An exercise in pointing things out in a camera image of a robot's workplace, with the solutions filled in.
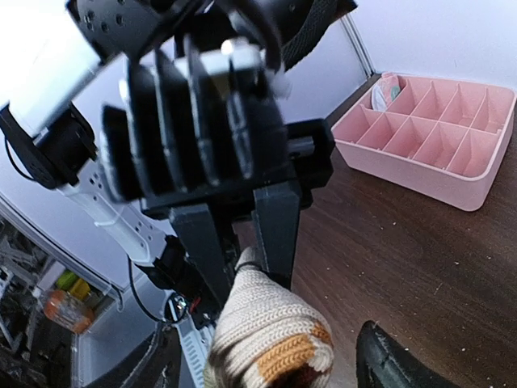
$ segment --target black cable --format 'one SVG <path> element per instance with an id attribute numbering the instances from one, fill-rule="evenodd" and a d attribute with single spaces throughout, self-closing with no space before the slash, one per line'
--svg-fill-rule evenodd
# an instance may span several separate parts
<path id="1" fill-rule="evenodd" d="M 141 308 L 141 310 L 144 312 L 145 315 L 149 317 L 149 319 L 152 319 L 154 322 L 162 322 L 163 319 L 156 318 L 154 315 L 152 315 L 149 310 L 147 310 L 140 300 L 140 297 L 138 297 L 137 289 L 135 288 L 135 282 L 132 278 L 132 261 L 128 256 L 128 269 L 129 269 L 129 286 L 131 287 L 132 295 L 135 297 L 135 301 L 137 301 L 138 306 Z"/>
<path id="2" fill-rule="evenodd" d="M 117 296 L 119 297 L 119 305 L 116 307 L 116 310 L 121 313 L 122 311 L 124 311 L 124 297 L 122 296 L 122 293 L 120 292 L 120 290 L 116 287 L 113 288 L 117 294 Z"/>
<path id="3" fill-rule="evenodd" d="M 16 172 L 18 172 L 18 174 L 20 174 L 22 177 L 24 177 L 26 180 L 30 180 L 31 182 L 35 182 L 36 180 L 34 178 L 32 178 L 31 176 L 25 174 L 23 171 L 21 171 L 19 169 L 18 166 L 16 166 L 16 162 L 15 160 L 13 159 L 13 156 L 11 155 L 11 150 L 9 149 L 9 141 L 7 140 L 7 137 L 4 137 L 4 143 L 6 145 L 6 152 L 7 152 L 7 157 L 9 158 L 9 162 L 11 162 L 11 165 L 13 166 L 13 168 L 16 170 Z"/>
<path id="4" fill-rule="evenodd" d="M 135 301 L 137 301 L 137 304 L 138 306 L 141 308 L 141 310 L 144 312 L 145 315 L 147 315 L 150 319 L 152 319 L 154 322 L 167 322 L 167 323 L 172 323 L 172 324 L 175 324 L 175 323 L 178 323 L 180 322 L 183 318 L 185 318 L 185 315 L 187 315 L 187 310 L 188 308 L 185 307 L 183 309 L 183 312 L 181 313 L 180 316 L 178 316 L 178 318 L 174 321 L 173 319 L 167 319 L 167 318 L 157 318 L 155 317 L 154 315 L 152 315 L 149 310 L 147 310 L 144 306 L 144 304 L 142 303 L 142 300 L 140 299 L 140 297 L 138 297 L 138 293 L 137 293 L 137 289 L 135 287 L 135 282 L 134 282 L 134 279 L 132 277 L 132 261 L 131 259 L 129 258 L 129 255 L 128 255 L 128 270 L 129 270 L 129 286 L 131 287 L 131 291 L 132 291 L 132 295 L 135 297 Z M 166 301 L 166 305 L 169 304 L 169 301 L 170 300 L 173 300 L 173 304 L 174 304 L 174 298 L 179 296 L 178 293 L 176 292 L 173 292 L 168 298 L 167 298 L 167 301 Z M 176 313 L 176 315 L 178 315 L 178 311 L 175 309 L 174 307 L 174 312 Z"/>

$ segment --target tray compartment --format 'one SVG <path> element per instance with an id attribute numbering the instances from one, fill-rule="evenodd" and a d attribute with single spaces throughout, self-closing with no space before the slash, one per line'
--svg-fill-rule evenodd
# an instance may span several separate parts
<path id="1" fill-rule="evenodd" d="M 384 148 L 384 152 L 412 158 L 435 126 L 434 121 L 410 117 Z"/>
<path id="2" fill-rule="evenodd" d="M 406 120 L 406 116 L 384 113 L 357 144 L 374 150 L 382 150 Z"/>
<path id="3" fill-rule="evenodd" d="M 455 83 L 445 82 L 444 80 L 431 82 L 431 89 L 411 115 L 423 119 L 438 120 L 451 102 L 456 89 Z"/>
<path id="4" fill-rule="evenodd" d="M 485 89 L 485 98 L 474 118 L 472 128 L 496 133 L 506 124 L 508 112 L 513 109 L 513 91 L 497 86 Z"/>
<path id="5" fill-rule="evenodd" d="M 459 125 L 438 123 L 414 156 L 414 160 L 437 168 L 446 168 L 467 131 L 467 128 Z"/>
<path id="6" fill-rule="evenodd" d="M 447 171 L 468 178 L 482 175 L 489 166 L 498 139 L 499 136 L 492 133 L 470 130 Z"/>
<path id="7" fill-rule="evenodd" d="M 380 116 L 381 112 L 356 105 L 334 126 L 334 138 L 356 143 Z"/>
<path id="8" fill-rule="evenodd" d="M 417 107 L 420 101 L 422 101 L 430 88 L 431 81 L 428 79 L 406 81 L 406 85 L 401 90 L 397 98 L 388 106 L 386 111 L 401 115 L 409 115 Z"/>
<path id="9" fill-rule="evenodd" d="M 485 98 L 485 89 L 482 85 L 458 85 L 440 121 L 469 127 Z"/>

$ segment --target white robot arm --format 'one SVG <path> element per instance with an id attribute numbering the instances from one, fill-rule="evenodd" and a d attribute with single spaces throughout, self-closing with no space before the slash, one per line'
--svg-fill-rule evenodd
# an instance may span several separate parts
<path id="1" fill-rule="evenodd" d="M 9 110 L 23 130 L 38 137 L 69 106 L 103 67 L 103 61 L 78 30 L 69 12 L 61 15 L 56 35 L 41 50 L 23 85 L 15 90 Z M 99 162 L 89 161 L 78 183 L 59 190 L 81 206 L 127 252 L 131 260 L 150 267 L 165 249 L 165 233 L 130 204 L 110 200 L 100 180 Z"/>

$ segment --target wooden table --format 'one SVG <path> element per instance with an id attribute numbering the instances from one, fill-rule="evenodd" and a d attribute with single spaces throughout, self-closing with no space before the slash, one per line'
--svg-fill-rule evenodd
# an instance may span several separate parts
<path id="1" fill-rule="evenodd" d="M 337 150 L 332 159 L 332 179 L 302 214 L 293 275 L 333 327 L 330 386 L 356 387 L 368 319 L 460 386 L 517 386 L 515 141 L 475 213 L 353 171 Z"/>

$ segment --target pink organizer tray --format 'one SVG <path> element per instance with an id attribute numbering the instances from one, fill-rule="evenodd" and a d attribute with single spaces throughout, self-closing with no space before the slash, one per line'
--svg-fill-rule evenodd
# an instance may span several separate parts
<path id="1" fill-rule="evenodd" d="M 465 211 L 485 202 L 508 147 L 515 92 L 499 86 L 398 76 L 386 112 L 372 89 L 332 128 L 348 166 Z"/>

